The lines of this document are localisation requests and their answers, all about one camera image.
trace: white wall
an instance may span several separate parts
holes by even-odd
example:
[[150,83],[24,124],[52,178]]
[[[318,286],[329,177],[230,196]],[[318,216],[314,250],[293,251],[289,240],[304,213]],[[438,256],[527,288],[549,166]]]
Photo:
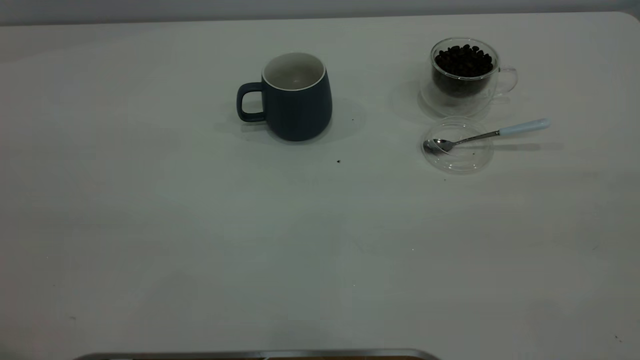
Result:
[[622,10],[640,0],[0,0],[0,24]]

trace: metal spoon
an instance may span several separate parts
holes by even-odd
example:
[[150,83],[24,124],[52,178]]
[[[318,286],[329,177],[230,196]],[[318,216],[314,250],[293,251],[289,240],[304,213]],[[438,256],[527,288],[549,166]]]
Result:
[[429,151],[431,154],[438,154],[443,151],[449,152],[456,145],[460,145],[461,143],[472,142],[472,141],[485,139],[485,138],[491,138],[493,136],[507,136],[507,135],[513,135],[513,134],[526,133],[529,131],[542,130],[542,129],[548,128],[549,126],[551,126],[551,121],[549,121],[549,119],[539,119],[539,120],[524,122],[519,125],[503,127],[502,129],[497,131],[492,131],[491,133],[473,136],[472,138],[462,139],[457,142],[450,142],[448,140],[443,140],[443,139],[433,139],[432,140],[433,145],[431,145],[430,141],[427,140],[422,144],[422,146],[424,147],[425,150]]

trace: double-walled glass cup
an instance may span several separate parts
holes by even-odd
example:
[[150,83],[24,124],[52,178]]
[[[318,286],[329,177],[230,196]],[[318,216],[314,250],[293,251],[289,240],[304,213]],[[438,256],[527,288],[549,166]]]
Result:
[[[468,78],[450,74],[436,63],[440,51],[454,46],[478,46],[492,57],[493,69],[481,76]],[[498,85],[500,73],[509,81]],[[518,83],[518,72],[502,66],[498,52],[488,44],[472,38],[448,38],[436,44],[420,80],[420,94],[424,102],[443,116],[470,116],[489,105],[494,97],[510,92]]]

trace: mug handle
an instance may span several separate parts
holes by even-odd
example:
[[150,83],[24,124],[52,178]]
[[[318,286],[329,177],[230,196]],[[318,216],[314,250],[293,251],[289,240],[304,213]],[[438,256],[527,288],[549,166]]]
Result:
[[518,71],[513,66],[501,66],[499,72],[500,74],[509,76],[511,80],[505,84],[498,85],[494,96],[503,96],[504,94],[512,91],[518,84]]
[[246,122],[258,122],[264,121],[264,111],[261,113],[245,113],[242,110],[242,99],[246,94],[250,92],[261,92],[262,91],[262,83],[248,83],[240,86],[238,89],[238,95],[236,98],[236,110],[238,112],[238,116],[242,121]]

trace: table surface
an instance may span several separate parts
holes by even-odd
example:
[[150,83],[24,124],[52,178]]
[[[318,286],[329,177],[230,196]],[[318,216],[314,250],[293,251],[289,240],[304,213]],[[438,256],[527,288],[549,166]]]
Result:
[[[431,46],[520,75],[471,176],[418,150]],[[640,24],[547,13],[0,28],[0,357],[416,348],[453,359],[640,354]],[[236,115],[290,51],[329,130]],[[246,99],[248,109],[259,98]]]

